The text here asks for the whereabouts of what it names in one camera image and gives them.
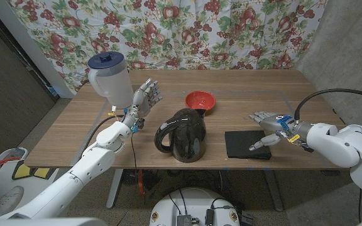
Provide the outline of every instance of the wooden table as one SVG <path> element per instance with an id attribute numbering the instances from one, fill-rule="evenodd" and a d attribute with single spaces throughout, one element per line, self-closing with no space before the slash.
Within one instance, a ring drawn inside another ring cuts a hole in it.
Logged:
<path id="1" fill-rule="evenodd" d="M 229 159 L 226 154 L 226 131 L 261 130 L 248 114 L 264 110 L 293 114 L 299 102 L 315 92 L 297 70 L 138 70 L 130 72 L 134 89 L 148 78 L 159 81 L 161 100 L 148 116 L 142 130 L 133 136 L 136 164 L 142 169 L 234 169 L 234 170 L 322 170 L 338 169 L 317 153 L 308 153 L 283 140 L 271 146 L 270 160 Z M 212 92 L 216 106 L 205 117 L 207 150 L 194 163 L 181 163 L 171 154 L 159 152 L 153 138 L 163 122 L 186 107 L 185 96 L 194 90 Z M 86 137 L 108 116 L 111 106 L 105 97 L 85 85 L 61 113 L 52 127 L 25 160 L 30 167 L 69 168 L 79 158 Z M 301 110 L 301 119 L 344 124 L 320 96 L 311 99 Z M 101 130 L 111 125 L 101 126 Z M 116 156 L 114 168 L 134 168 L 131 139 Z"/>

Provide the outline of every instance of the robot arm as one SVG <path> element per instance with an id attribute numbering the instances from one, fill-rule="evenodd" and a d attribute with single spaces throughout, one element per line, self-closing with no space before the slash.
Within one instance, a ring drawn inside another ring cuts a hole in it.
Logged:
<path id="1" fill-rule="evenodd" d="M 122 137 L 128 138 L 143 127 L 143 117 L 161 99 L 157 81 L 146 81 L 134 94 L 134 104 L 124 116 L 123 122 L 115 122 L 101 131 L 96 142 L 82 153 L 82 158 L 67 173 L 52 183 L 36 198 L 23 207 L 7 213 L 0 220 L 8 218 L 52 218 L 57 217 L 75 196 L 95 177 L 108 170 L 115 155 L 124 148 Z"/>
<path id="2" fill-rule="evenodd" d="M 252 145 L 250 151 L 274 145 L 277 137 L 285 137 L 306 151 L 321 153 L 336 166 L 351 168 L 351 178 L 362 188 L 362 126 L 349 125 L 338 131 L 336 126 L 325 123 L 296 123 L 285 114 L 255 112 L 250 117 L 265 130 L 276 131 Z"/>

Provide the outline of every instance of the white pitcher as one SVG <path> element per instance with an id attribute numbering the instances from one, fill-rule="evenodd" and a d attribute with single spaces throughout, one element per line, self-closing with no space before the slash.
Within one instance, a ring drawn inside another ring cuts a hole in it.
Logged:
<path id="1" fill-rule="evenodd" d="M 133 89 L 124 55 L 115 51 L 99 53 L 87 64 L 89 81 L 94 90 L 119 109 L 132 104 Z"/>

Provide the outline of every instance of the kettle spout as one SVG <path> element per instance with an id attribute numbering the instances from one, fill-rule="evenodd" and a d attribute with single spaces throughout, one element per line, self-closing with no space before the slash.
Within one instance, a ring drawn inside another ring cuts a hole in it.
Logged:
<path id="1" fill-rule="evenodd" d="M 201 118 L 205 117 L 206 109 L 195 109 L 198 114 L 201 116 Z"/>

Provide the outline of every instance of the floral curtain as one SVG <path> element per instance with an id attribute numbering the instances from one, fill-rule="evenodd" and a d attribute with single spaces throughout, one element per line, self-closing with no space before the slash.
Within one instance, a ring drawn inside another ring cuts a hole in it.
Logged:
<path id="1" fill-rule="evenodd" d="M 327 0 L 8 0 L 72 92 L 87 61 L 119 51 L 130 69 L 288 69 Z"/>

